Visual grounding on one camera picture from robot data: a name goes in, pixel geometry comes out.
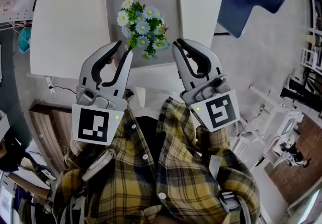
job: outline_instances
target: white table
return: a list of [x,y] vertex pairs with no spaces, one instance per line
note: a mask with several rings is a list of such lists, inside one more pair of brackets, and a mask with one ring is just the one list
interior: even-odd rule
[[[184,38],[210,47],[220,5],[221,0],[181,0]],[[37,0],[31,33],[31,73],[78,79],[84,60],[107,43],[110,36],[105,0]],[[113,65],[105,67],[103,80],[111,80],[115,70]],[[184,90],[174,63],[132,69],[128,85]]]

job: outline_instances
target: artificial flower plant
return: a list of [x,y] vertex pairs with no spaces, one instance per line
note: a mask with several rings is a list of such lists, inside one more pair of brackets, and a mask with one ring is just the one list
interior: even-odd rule
[[139,1],[125,0],[118,12],[117,23],[128,39],[126,48],[140,48],[146,59],[155,57],[157,51],[170,46],[163,14],[153,7],[141,5]]

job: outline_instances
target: wooden floor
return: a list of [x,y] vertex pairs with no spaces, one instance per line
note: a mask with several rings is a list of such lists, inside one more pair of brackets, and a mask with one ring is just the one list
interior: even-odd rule
[[265,168],[266,173],[278,187],[282,196],[289,204],[296,201],[322,176],[322,129],[310,118],[304,117],[298,132],[297,142],[305,159],[310,159],[307,168],[289,167],[281,163],[273,169],[272,165]]

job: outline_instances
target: power strip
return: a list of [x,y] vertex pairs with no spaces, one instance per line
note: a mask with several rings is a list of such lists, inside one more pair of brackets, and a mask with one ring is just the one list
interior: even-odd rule
[[[49,88],[49,87],[51,87],[51,86],[53,86],[53,84],[52,84],[52,77],[46,77],[45,79],[46,79],[46,82],[47,82],[48,88]],[[49,90],[50,90],[50,92],[51,92],[52,94],[54,94],[54,93],[55,93],[55,88],[49,88]]]

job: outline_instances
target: yellow plaid shirt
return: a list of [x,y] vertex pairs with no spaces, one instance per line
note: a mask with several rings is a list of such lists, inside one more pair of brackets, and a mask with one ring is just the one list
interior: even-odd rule
[[[65,156],[66,171],[59,178],[54,197],[56,219],[71,195],[84,188],[86,169],[110,150],[114,159],[87,184],[88,224],[152,223],[163,207],[183,223],[239,223],[239,212],[223,209],[218,199],[221,189],[242,197],[252,223],[256,223],[259,192],[249,170],[229,149],[226,129],[209,133],[198,127],[196,140],[189,109],[168,98],[156,133],[165,137],[157,169],[130,109],[125,111],[110,146],[72,141]],[[208,170],[211,155],[222,157],[217,180]],[[159,193],[166,198],[158,199]]]

